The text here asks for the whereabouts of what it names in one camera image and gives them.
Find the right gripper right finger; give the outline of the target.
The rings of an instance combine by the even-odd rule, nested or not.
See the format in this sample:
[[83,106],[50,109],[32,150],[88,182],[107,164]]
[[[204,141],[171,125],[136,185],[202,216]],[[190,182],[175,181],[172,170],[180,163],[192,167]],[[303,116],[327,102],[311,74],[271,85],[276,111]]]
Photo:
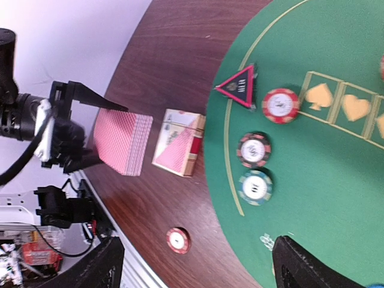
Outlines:
[[289,236],[279,236],[272,249],[277,287],[361,287],[331,269]]

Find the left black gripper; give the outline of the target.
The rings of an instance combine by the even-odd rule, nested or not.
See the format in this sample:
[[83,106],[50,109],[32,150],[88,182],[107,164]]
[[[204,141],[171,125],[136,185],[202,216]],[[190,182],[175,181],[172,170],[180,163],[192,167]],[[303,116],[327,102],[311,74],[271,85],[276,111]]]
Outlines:
[[127,112],[128,108],[105,99],[95,91],[79,82],[68,83],[54,81],[49,95],[55,119],[51,157],[47,162],[41,162],[43,168],[57,165],[64,173],[73,173],[92,166],[103,164],[97,153],[85,148],[84,128],[71,120],[72,102]]

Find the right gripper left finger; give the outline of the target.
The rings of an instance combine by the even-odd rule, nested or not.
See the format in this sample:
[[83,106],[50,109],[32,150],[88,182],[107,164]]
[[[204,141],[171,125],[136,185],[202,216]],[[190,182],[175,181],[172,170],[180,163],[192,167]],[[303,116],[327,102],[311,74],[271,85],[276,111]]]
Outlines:
[[65,272],[28,287],[92,288],[121,285],[124,246],[118,237],[111,237],[96,246]]

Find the red card deck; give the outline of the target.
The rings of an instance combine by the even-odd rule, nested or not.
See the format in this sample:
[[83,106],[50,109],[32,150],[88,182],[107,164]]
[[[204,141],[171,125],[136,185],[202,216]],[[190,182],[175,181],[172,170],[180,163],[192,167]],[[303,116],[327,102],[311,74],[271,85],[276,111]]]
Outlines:
[[100,109],[94,126],[99,158],[124,176],[139,176],[153,117]]

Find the orange poker chip stack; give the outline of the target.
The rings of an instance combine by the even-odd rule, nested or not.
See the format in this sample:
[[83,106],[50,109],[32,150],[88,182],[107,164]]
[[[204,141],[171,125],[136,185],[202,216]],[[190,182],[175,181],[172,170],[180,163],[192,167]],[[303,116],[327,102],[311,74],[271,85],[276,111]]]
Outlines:
[[169,248],[178,254],[186,254],[191,247],[191,239],[188,232],[181,227],[173,227],[166,233]]

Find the green chip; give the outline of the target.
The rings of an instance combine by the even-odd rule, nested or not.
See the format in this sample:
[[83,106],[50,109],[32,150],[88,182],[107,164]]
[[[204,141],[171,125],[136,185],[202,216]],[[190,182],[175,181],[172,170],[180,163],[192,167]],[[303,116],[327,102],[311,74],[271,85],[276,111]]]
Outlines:
[[260,241],[264,244],[264,246],[269,250],[272,251],[275,241],[271,238],[271,236],[267,233],[262,235],[260,238]]
[[273,194],[272,179],[261,170],[249,170],[239,179],[238,194],[248,204],[260,206]]

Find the brown chip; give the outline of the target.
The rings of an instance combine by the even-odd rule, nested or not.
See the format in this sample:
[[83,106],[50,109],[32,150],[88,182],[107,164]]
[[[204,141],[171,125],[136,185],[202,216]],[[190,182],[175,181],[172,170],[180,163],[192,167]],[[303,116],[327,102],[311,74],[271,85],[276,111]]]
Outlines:
[[236,155],[243,166],[256,169],[263,167],[272,153],[271,141],[266,133],[246,133],[239,141]]

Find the black red triangular dealer button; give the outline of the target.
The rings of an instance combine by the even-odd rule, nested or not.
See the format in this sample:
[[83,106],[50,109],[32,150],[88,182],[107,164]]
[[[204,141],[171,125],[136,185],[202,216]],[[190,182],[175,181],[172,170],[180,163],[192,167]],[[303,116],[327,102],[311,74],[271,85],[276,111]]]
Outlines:
[[214,90],[248,110],[256,110],[257,77],[257,65],[252,63],[221,84],[216,85]]

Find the red chips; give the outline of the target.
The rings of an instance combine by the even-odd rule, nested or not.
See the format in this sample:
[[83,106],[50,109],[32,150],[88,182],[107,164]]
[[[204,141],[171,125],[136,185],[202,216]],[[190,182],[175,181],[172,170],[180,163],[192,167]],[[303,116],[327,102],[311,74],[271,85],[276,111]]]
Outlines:
[[380,78],[384,81],[384,56],[382,56],[380,59],[379,71],[380,71]]
[[287,88],[269,91],[262,101],[262,111],[267,119],[276,124],[292,122],[298,115],[300,102],[297,94]]

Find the blue small blind button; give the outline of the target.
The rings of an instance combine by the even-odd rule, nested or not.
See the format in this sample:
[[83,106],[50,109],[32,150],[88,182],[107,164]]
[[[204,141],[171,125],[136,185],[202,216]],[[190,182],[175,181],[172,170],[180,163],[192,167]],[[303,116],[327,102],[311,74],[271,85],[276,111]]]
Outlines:
[[373,284],[369,284],[367,286],[367,288],[384,288],[384,284],[383,283],[373,283]]

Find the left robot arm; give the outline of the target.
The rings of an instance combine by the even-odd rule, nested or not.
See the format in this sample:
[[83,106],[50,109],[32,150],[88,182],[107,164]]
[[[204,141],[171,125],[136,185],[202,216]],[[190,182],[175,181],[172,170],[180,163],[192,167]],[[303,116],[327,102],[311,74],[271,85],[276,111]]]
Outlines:
[[[31,141],[40,128],[37,124],[38,106],[44,100],[31,94],[21,94],[13,79],[16,34],[1,29],[1,136],[19,141]],[[79,82],[54,81],[46,99],[53,110],[52,137],[37,151],[44,168],[58,165],[64,173],[97,165],[98,156],[85,148],[85,131],[71,120],[73,101],[97,108],[128,111],[128,108],[111,102]]]

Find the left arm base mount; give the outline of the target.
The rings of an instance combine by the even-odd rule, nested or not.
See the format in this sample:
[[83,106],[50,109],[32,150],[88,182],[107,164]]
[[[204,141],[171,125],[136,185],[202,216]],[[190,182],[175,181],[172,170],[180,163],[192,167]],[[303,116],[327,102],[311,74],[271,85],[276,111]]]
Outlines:
[[63,188],[52,185],[34,190],[40,225],[68,229],[72,224],[90,224],[98,238],[112,236],[115,228],[89,184],[81,179],[74,192],[76,196],[69,197]]

